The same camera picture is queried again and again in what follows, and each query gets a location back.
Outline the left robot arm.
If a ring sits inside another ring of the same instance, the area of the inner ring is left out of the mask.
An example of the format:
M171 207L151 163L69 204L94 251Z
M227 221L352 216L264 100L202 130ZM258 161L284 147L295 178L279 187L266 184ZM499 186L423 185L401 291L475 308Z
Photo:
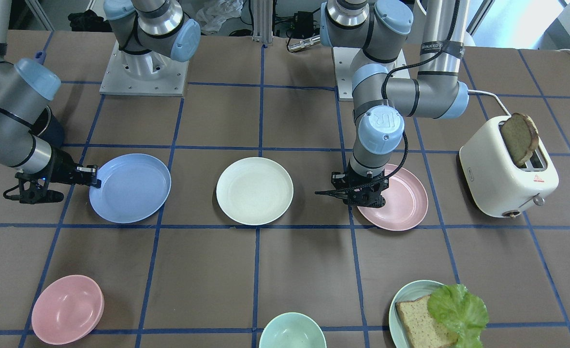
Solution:
M396 59L411 33L414 15L399 0L329 0L322 3L321 40L329 47L359 48L364 62L352 66L356 139L344 172L333 172L333 189L322 195L347 205L380 208L390 174L384 166L407 143L405 117L453 119L468 106L459 81L468 0L431 0L426 10L415 78L396 73L413 68Z

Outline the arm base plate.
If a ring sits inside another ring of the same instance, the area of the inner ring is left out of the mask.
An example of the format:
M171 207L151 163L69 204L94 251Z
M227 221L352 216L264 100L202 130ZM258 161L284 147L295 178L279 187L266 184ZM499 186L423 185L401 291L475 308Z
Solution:
M130 55L113 46L100 93L117 96L183 97L189 62L173 61L156 52Z
M353 101L353 87L372 73L385 75L394 68L406 66L406 57L401 50L396 60L389 63L379 63L369 59L361 48L334 47L334 73L336 76L338 99Z

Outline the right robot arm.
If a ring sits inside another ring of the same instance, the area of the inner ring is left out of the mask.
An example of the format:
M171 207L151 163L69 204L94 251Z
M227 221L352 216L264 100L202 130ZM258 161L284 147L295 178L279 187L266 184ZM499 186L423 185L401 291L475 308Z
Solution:
M42 115L61 86L54 72L32 58L16 63L5 60L11 2L0 0L0 164L16 169L19 183L7 200L20 203L57 203L64 194L50 183L100 188L97 165L82 165L61 149L60 141L42 139L36 130ZM177 0L106 0L105 18L117 39L126 67L137 58L150 60L152 75L167 61L186 62L198 49L199 23Z

